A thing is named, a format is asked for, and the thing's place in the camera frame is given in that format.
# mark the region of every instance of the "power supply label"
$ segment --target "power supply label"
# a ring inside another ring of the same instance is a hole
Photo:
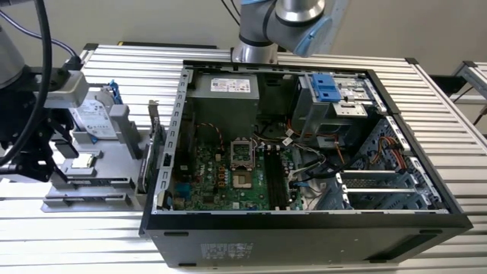
[[[250,93],[250,80],[213,78],[210,91]]]

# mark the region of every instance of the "slotted metal table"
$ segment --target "slotted metal table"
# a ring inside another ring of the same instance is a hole
[[[228,61],[228,50],[97,46],[82,51],[90,83],[120,85],[130,120],[149,126],[148,100],[168,125],[184,59]],[[473,229],[399,265],[168,269],[152,242],[137,236],[141,212],[42,213],[50,185],[0,182],[1,273],[487,273],[487,141],[419,65],[403,58],[278,55],[282,65],[373,69],[437,168]]]

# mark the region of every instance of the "motherboard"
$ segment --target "motherboard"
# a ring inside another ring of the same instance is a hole
[[[244,141],[224,151],[205,144],[196,147],[192,180],[176,185],[174,210],[301,210],[298,191],[286,181],[294,169],[290,150],[248,147]]]

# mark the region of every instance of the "circuit board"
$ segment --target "circuit board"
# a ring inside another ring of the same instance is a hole
[[[236,161],[249,161],[250,160],[250,156],[248,154],[248,146],[244,144],[236,144],[233,146],[233,160]]]
[[[238,156],[245,154],[244,147]],[[269,208],[269,198],[266,189],[266,177],[264,169],[264,149],[256,149],[254,167],[252,171],[246,169],[230,169],[230,155],[221,154],[217,147],[200,145],[196,148],[194,171],[192,182],[188,184],[188,193],[184,202],[178,199],[174,204],[176,210],[204,211],[204,210],[273,210]],[[293,169],[293,161],[289,150],[278,151],[282,175],[286,176]],[[288,205],[288,209],[301,210],[301,200],[298,192],[296,199]]]

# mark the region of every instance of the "ram slot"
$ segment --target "ram slot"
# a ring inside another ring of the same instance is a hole
[[[264,152],[264,169],[266,178],[266,191],[269,208],[285,209],[288,205],[288,193],[284,185],[282,164],[280,162],[278,151]]]

